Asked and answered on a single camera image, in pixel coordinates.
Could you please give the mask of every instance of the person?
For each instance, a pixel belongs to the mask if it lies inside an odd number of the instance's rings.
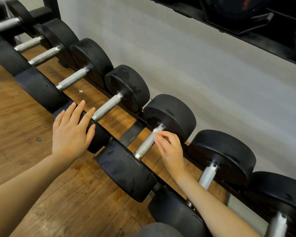
[[[9,236],[47,187],[86,151],[95,133],[95,125],[87,131],[95,108],[90,109],[79,122],[84,106],[85,101],[77,107],[73,103],[57,116],[53,124],[50,156],[0,185],[0,237]],[[155,133],[155,137],[167,171],[193,203],[213,236],[259,236],[185,170],[183,151],[175,134],[160,131]],[[173,227],[161,223],[147,225],[135,236],[182,237]]]

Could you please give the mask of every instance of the silver handle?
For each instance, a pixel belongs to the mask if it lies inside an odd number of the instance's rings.
[[[67,77],[65,80],[61,81],[56,87],[60,91],[64,91],[68,89],[70,86],[72,86],[77,81],[81,80],[83,77],[87,75],[89,72],[89,69],[87,67],[84,67],[80,69],[79,71],[76,71],[71,76]]]
[[[44,53],[34,57],[33,59],[29,60],[29,63],[33,67],[37,67],[46,61],[50,60],[51,58],[55,57],[59,52],[61,52],[61,48],[59,46],[53,47],[45,51]]]
[[[16,47],[14,47],[14,49],[19,52],[22,53],[24,51],[27,51],[37,45],[39,45],[41,43],[41,40],[43,40],[44,38],[42,36],[40,37],[35,37],[25,43],[22,43],[20,45],[17,45]]]
[[[19,17],[13,17],[8,20],[4,20],[0,22],[0,32],[5,31],[11,27],[15,27],[22,22],[22,19]]]
[[[157,128],[155,128],[134,153],[135,158],[141,160],[155,143],[154,132],[158,133],[159,131],[164,131],[165,129],[166,127],[163,124],[160,124]]]
[[[123,99],[123,94],[118,93],[117,95],[113,96],[107,103],[101,106],[99,109],[95,111],[92,116],[92,119],[98,122],[100,119],[103,118],[107,113],[109,113],[118,103],[121,102]]]
[[[205,168],[201,178],[198,180],[198,183],[204,187],[206,190],[209,188],[211,182],[213,181],[218,166],[215,163],[210,163],[208,167]]]
[[[287,230],[287,218],[277,212],[276,216],[269,223],[265,237],[285,237]]]

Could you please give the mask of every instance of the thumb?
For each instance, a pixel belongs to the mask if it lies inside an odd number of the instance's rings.
[[[86,135],[86,145],[87,147],[90,145],[93,137],[94,137],[94,134],[95,134],[95,124],[93,124],[92,126],[90,126],[89,130],[88,130],[88,133]]]
[[[158,140],[155,140],[155,144],[157,145],[158,150],[159,150],[161,156],[163,157],[165,155],[164,148],[162,147],[162,145],[160,144],[160,142]]]

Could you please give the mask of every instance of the black metal rack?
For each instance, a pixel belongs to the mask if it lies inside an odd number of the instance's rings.
[[[44,23],[44,20],[50,18],[51,15],[53,18],[60,18],[57,0],[43,1],[45,6],[30,11],[31,14],[35,17],[37,23]],[[270,3],[267,8],[257,14],[258,16],[260,16],[259,20],[251,19],[247,23],[242,21],[228,21],[214,14],[206,17],[204,10],[202,9],[198,0],[153,1],[167,6],[184,16],[199,20],[207,25],[218,29],[221,32],[230,34],[238,39],[264,49],[265,51],[268,51],[283,59],[296,63],[296,0],[275,0],[274,2]],[[23,30],[16,27],[12,30],[9,30],[8,34],[16,36],[23,32]],[[65,60],[60,60],[60,64],[64,67],[69,67],[74,71],[77,71],[76,68],[71,66]],[[95,82],[88,79],[87,77],[85,79],[107,97],[112,97],[107,89],[100,88]],[[148,128],[151,131],[153,130],[153,127],[151,127],[143,118],[142,112],[133,113],[122,104],[119,104],[119,106],[136,119],[135,124],[133,124],[132,127],[118,140],[127,148],[131,141],[142,131],[144,127]],[[196,159],[188,154],[187,145],[182,144],[182,148],[184,152],[184,157],[203,171],[205,169],[205,166],[201,165]],[[159,178],[157,174],[154,173],[154,175],[157,177],[158,181],[161,184],[167,185],[168,188],[171,189],[175,194],[177,194],[179,198],[182,198],[168,184],[166,184],[161,178]],[[225,188],[226,191],[235,196],[252,211],[258,214],[261,218],[263,218],[267,222],[271,220],[272,216],[266,215],[262,210],[257,208],[254,203],[252,203],[242,195],[242,186],[225,183],[217,176],[214,180],[223,188]],[[292,235],[288,232],[286,236],[296,237],[296,233]]]

